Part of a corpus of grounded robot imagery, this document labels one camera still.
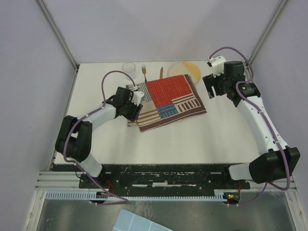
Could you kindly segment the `patchwork patterned placemat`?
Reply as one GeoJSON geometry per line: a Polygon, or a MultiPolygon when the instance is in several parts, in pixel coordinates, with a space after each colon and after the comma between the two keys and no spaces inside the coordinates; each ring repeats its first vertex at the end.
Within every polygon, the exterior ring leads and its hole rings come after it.
{"type": "Polygon", "coordinates": [[[136,87],[144,93],[143,108],[136,121],[128,121],[128,126],[137,126],[140,132],[206,113],[188,74],[147,81],[136,87]]]}

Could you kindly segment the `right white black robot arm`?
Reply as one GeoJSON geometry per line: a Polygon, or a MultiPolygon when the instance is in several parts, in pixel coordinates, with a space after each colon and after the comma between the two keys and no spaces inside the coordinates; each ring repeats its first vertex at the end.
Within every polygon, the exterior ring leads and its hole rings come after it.
{"type": "Polygon", "coordinates": [[[243,62],[226,61],[219,56],[209,59],[207,64],[213,72],[203,77],[209,98],[226,95],[233,102],[248,123],[259,153],[250,163],[230,166],[221,175],[221,184],[232,188],[239,180],[272,184],[281,179],[289,184],[300,152],[289,147],[268,118],[257,86],[245,79],[243,62]]]}

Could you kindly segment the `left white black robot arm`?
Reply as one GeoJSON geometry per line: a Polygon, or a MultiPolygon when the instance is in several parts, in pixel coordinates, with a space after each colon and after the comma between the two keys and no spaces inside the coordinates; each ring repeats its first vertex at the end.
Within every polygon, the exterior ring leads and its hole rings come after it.
{"type": "Polygon", "coordinates": [[[104,123],[123,116],[134,122],[142,109],[145,94],[133,87],[132,90],[118,87],[115,95],[109,97],[94,111],[81,117],[64,117],[56,140],[55,150],[64,160],[81,167],[90,175],[90,183],[100,188],[106,184],[102,165],[91,153],[92,133],[104,123]]]}

